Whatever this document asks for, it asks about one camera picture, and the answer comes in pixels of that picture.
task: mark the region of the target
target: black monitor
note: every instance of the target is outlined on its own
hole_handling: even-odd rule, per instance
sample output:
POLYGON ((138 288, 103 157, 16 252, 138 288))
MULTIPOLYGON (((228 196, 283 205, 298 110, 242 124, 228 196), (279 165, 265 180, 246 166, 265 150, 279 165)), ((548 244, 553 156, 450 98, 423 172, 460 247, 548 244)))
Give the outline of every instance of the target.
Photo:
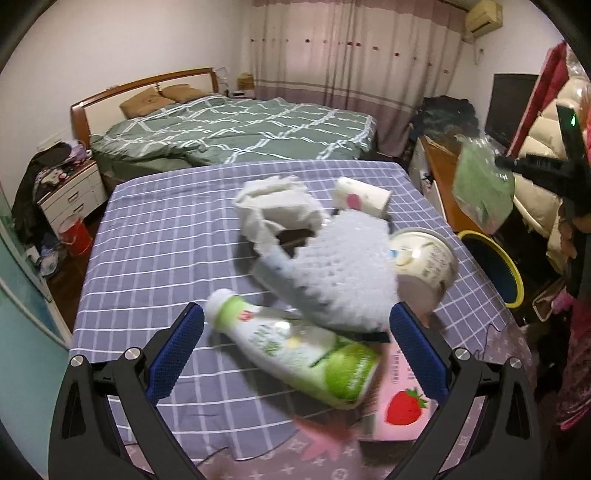
POLYGON ((511 146, 537 80, 525 73, 495 75, 485 132, 505 148, 511 146))

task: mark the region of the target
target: metal bolt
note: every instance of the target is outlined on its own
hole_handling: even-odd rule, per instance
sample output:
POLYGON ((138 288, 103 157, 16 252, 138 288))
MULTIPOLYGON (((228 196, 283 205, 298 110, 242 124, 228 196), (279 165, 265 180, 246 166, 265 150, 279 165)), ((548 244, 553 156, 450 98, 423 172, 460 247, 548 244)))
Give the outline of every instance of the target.
POLYGON ((516 356, 512 356, 509 358, 509 365, 513 368, 521 368, 521 360, 519 360, 516 356))
POLYGON ((70 365, 73 367, 79 367, 83 362, 84 357, 82 355, 76 355, 75 357, 72 357, 72 360, 70 360, 70 365))
POLYGON ((468 360, 470 358, 470 352, 465 348, 456 348, 454 355, 458 360, 468 360))
POLYGON ((140 356, 141 353, 142 353, 142 350, 133 346, 132 348, 128 348, 125 351, 125 358, 127 360, 135 360, 136 358, 138 358, 140 356))

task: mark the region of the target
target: green plastic bag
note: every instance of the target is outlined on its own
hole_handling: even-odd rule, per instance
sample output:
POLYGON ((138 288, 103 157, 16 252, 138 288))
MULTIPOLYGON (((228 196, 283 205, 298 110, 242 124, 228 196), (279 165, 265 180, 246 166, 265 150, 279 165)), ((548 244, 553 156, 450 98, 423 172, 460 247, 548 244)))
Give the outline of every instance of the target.
POLYGON ((500 155, 488 138, 459 138, 462 152, 453 181, 453 196, 462 212, 492 235, 513 210, 515 178, 495 165, 500 155))

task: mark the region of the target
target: headboard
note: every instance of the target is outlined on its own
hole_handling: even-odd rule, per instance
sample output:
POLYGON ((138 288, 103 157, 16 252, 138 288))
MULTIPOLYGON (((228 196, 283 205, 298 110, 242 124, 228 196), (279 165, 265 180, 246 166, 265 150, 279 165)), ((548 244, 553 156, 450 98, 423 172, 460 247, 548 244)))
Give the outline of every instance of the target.
POLYGON ((164 73, 118 85, 72 105, 70 114, 74 137, 89 148, 91 134, 103 134, 113 125, 125 120, 119 108, 121 103, 147 87, 166 87, 176 83, 188 83, 194 88, 219 93, 213 68, 164 73))

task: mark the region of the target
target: brown pillow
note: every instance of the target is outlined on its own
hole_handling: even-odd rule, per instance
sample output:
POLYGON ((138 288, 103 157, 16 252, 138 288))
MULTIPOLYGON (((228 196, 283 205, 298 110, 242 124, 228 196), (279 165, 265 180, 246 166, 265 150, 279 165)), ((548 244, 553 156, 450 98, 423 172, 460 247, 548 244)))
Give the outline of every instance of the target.
POLYGON ((205 90, 191 87, 188 83, 181 83, 179 85, 171 85, 162 89, 162 96, 170 98, 178 103, 187 103, 191 100, 211 95, 205 90))
POLYGON ((132 98, 124 101, 119 107, 125 115, 125 118, 136 118, 138 116, 149 115, 174 102, 168 98, 159 95, 154 87, 139 92, 132 98))

